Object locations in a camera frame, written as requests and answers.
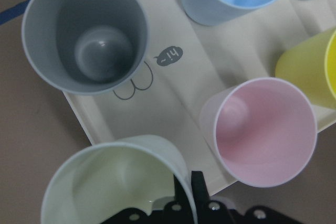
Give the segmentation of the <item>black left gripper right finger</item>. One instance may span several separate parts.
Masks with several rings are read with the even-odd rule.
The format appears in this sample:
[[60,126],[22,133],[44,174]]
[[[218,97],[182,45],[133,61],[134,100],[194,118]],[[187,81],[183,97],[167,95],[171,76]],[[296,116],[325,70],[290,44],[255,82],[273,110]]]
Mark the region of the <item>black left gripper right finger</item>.
[[201,171],[191,172],[191,186],[196,205],[198,223],[296,223],[280,212],[265,206],[249,208],[243,215],[229,209],[223,202],[212,200]]

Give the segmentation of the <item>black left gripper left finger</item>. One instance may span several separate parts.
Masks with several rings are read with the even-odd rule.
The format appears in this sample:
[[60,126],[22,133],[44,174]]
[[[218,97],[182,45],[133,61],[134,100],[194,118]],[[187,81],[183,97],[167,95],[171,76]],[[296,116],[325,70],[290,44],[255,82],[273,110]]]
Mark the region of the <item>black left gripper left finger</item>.
[[150,215],[138,208],[126,208],[109,217],[103,223],[194,223],[194,217],[186,192],[174,177],[174,197],[161,210]]

